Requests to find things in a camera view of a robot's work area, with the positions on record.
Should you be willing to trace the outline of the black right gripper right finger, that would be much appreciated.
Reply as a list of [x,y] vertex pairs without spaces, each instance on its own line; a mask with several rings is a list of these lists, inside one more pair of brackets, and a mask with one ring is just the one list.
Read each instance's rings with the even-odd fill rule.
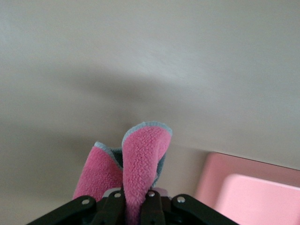
[[141,207],[140,225],[165,225],[161,196],[155,190],[149,190]]

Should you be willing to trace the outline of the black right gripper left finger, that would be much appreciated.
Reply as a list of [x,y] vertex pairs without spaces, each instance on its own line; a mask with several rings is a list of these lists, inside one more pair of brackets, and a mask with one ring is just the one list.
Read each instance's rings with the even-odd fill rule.
[[97,203],[97,212],[90,225],[125,225],[125,195],[123,189],[110,189]]

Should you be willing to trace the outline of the pink microfibre cloth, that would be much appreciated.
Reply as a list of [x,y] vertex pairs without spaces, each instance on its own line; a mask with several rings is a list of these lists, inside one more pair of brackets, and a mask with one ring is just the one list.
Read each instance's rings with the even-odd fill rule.
[[138,225],[142,203],[163,169],[172,130],[157,121],[142,122],[129,129],[121,147],[96,142],[88,154],[73,198],[89,195],[102,199],[112,188],[123,188],[126,223]]

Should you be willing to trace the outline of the pink plastic bin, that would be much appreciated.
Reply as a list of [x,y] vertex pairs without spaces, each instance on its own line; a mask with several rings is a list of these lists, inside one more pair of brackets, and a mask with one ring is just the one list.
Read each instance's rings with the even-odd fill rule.
[[300,170],[213,152],[195,198],[240,225],[300,225]]

